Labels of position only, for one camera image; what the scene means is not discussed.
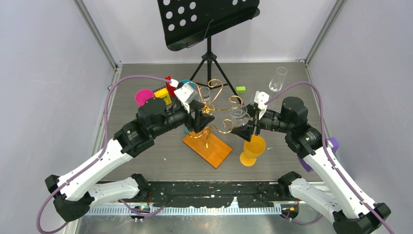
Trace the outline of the clear stemless wine glass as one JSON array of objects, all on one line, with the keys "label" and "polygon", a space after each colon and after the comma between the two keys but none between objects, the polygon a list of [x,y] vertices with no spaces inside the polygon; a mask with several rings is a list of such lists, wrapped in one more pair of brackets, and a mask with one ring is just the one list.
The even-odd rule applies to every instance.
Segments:
[{"label": "clear stemless wine glass", "polygon": [[229,113],[234,128],[245,126],[250,120],[250,115],[245,105],[234,106],[230,109]]}]

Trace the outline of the gold wine glass rack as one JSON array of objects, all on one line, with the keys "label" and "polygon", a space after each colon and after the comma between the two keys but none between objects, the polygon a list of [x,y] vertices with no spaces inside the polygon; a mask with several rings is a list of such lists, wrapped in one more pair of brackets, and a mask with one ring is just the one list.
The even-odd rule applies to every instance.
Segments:
[{"label": "gold wine glass rack", "polygon": [[[207,86],[209,89],[212,88],[219,88],[218,94],[213,98],[211,101],[207,101],[206,98],[203,97],[200,90],[200,86],[196,84],[195,82],[188,81],[186,82],[191,88],[196,87],[195,91],[198,92],[198,96],[201,98],[201,103],[204,105],[203,108],[201,109],[201,114],[208,114],[210,116],[213,116],[212,114],[214,112],[218,111],[232,111],[235,110],[236,107],[239,107],[243,105],[243,100],[237,95],[232,95],[229,98],[229,101],[231,103],[235,103],[237,101],[240,101],[241,103],[238,105],[235,105],[231,107],[230,109],[215,109],[213,106],[214,100],[220,95],[220,92],[222,91],[224,87],[224,83],[218,79],[212,79],[211,81],[208,81]],[[212,121],[211,124],[213,127],[222,134],[228,134],[232,131],[232,129],[235,127],[235,123],[230,120],[230,119],[224,119],[223,120],[223,125],[226,127],[225,123],[230,122],[231,129],[225,131],[221,131],[215,123]],[[217,136],[215,136],[212,131],[213,128],[211,126],[206,126],[203,127],[203,129],[195,133],[195,127],[193,127],[191,131],[189,131],[189,127],[187,127],[187,136],[184,137],[183,142],[190,147],[192,150],[194,150],[197,154],[199,154],[206,162],[208,162],[213,168],[217,169],[222,162],[226,159],[226,157],[231,153],[232,148],[229,147],[226,143],[224,143],[222,140],[220,140]]]}]

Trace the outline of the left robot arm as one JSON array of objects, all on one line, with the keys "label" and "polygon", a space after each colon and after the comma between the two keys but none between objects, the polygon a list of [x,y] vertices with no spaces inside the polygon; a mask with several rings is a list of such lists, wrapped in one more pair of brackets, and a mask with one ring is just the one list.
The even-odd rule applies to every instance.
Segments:
[{"label": "left robot arm", "polygon": [[106,146],[73,171],[50,175],[46,186],[53,194],[53,205],[66,222],[77,220],[91,208],[121,199],[145,201],[150,186],[141,174],[115,182],[99,181],[118,166],[131,161],[154,145],[154,140],[181,125],[201,132],[215,117],[203,112],[203,104],[193,100],[186,110],[179,101],[168,108],[161,98],[150,98],[138,108],[136,119],[125,124]]}]

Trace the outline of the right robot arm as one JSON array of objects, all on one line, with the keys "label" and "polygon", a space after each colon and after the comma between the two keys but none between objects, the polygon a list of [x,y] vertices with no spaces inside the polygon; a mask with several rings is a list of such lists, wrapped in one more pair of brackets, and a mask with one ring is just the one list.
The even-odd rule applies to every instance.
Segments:
[{"label": "right robot arm", "polygon": [[278,179],[278,194],[284,200],[299,199],[327,218],[338,234],[370,234],[383,226],[391,214],[385,203],[376,203],[354,182],[335,157],[338,142],[326,139],[308,123],[308,110],[298,97],[286,97],[281,111],[268,109],[267,94],[259,94],[248,105],[232,109],[237,125],[232,134],[258,150],[263,147],[262,130],[285,134],[285,142],[298,156],[302,166],[316,172],[329,188],[327,194],[315,188],[296,172]]}]

